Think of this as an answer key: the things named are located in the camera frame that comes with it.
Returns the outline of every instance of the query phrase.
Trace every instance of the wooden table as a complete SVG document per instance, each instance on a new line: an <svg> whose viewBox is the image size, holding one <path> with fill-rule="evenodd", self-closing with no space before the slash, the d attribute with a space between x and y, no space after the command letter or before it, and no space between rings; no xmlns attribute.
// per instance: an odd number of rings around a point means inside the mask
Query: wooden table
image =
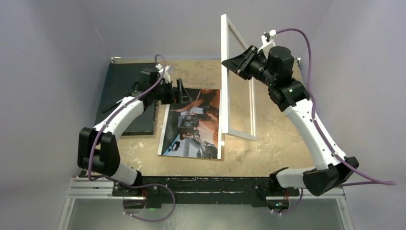
<svg viewBox="0 0 406 230"><path fill-rule="evenodd" d="M119 63L151 62L120 60ZM219 60L168 60L175 70L172 78L182 78L186 88L221 88ZM298 66L293 68L301 80ZM232 128L250 131L248 81L230 74ZM124 136L118 141L122 161L143 175L175 176L268 176L282 167L313 165L311 155L296 128L268 96L265 85L255 81L257 136L253 142L225 136L221 160L158 156L158 144L165 105L157 110L156 129L151 136Z"/></svg>

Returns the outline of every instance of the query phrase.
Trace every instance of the poster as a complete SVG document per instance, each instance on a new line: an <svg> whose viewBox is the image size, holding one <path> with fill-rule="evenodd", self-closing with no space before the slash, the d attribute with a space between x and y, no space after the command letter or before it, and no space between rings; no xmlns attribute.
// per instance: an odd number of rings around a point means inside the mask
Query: poster
<svg viewBox="0 0 406 230"><path fill-rule="evenodd" d="M220 90L185 90L192 102L167 105L158 155L221 159Z"/></svg>

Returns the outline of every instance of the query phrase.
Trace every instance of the tabletop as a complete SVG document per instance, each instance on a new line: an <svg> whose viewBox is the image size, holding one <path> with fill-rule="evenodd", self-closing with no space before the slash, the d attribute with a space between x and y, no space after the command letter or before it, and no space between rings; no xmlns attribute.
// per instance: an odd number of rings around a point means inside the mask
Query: tabletop
<svg viewBox="0 0 406 230"><path fill-rule="evenodd" d="M151 60L119 60L141 63ZM221 89L220 60L168 60L173 79L181 78L185 88ZM294 65L293 77L302 80ZM255 81L258 141L223 135L220 160L158 156L166 105L158 105L155 133L150 136L122 136L118 141L121 160L143 175L169 176L269 176L282 167L306 168L312 158L296 128L268 96L265 85ZM230 74L231 127L249 133L248 81Z"/></svg>

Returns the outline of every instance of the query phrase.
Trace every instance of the robotic arm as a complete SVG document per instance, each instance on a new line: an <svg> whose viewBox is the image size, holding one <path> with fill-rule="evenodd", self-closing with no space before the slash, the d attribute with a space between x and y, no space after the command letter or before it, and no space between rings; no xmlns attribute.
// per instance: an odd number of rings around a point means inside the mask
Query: robotic arm
<svg viewBox="0 0 406 230"><path fill-rule="evenodd" d="M255 78L268 86L271 100L294 124L312 155L312 168L282 168L271 173L270 189L307 188L313 195L320 196L347 181L353 173L335 154L354 168L358 168L359 163L355 157L347 157L335 144L317 114L312 117L310 95L304 85L292 77L295 60L288 48L275 46L274 34L270 31L262 36L263 46L260 49L250 46L241 55L224 60L222 64L245 80ZM315 120L327 140L334 145L335 153L330 153L314 124Z"/></svg>
<svg viewBox="0 0 406 230"><path fill-rule="evenodd" d="M172 67L166 66L165 69L165 73L163 73L164 68L157 64L156 69L142 71L143 76L130 96L123 98L120 105L105 120L93 128L85 127L81 130L78 148L78 166L80 168L88 169L92 145L97 133L104 127L101 137L97 140L100 143L100 149L94 150L92 171L125 184L142 184L141 172L128 167L120 161L117 140L131 122L152 105L155 100L160 100L161 104L179 104L192 101L183 88L181 79L177 79L178 87L172 88L170 80ZM129 101L147 91L162 74L164 75L163 80L157 87L143 98L139 98L139 100L127 105Z"/></svg>

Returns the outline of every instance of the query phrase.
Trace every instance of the wall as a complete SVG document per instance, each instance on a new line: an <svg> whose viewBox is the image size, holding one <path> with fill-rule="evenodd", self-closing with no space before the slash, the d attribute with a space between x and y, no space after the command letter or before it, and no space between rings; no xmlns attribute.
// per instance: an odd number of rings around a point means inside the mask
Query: wall
<svg viewBox="0 0 406 230"><path fill-rule="evenodd" d="M220 15L226 13L248 44L270 29L298 27L314 35L332 0L83 0L112 56L151 59L220 58ZM281 35L301 55L298 34Z"/></svg>
<svg viewBox="0 0 406 230"><path fill-rule="evenodd" d="M406 226L405 7L401 0L336 0L311 40L310 86L325 126L361 171L398 182L345 189L355 229Z"/></svg>
<svg viewBox="0 0 406 230"><path fill-rule="evenodd" d="M0 3L0 229L55 229L109 63L78 0Z"/></svg>

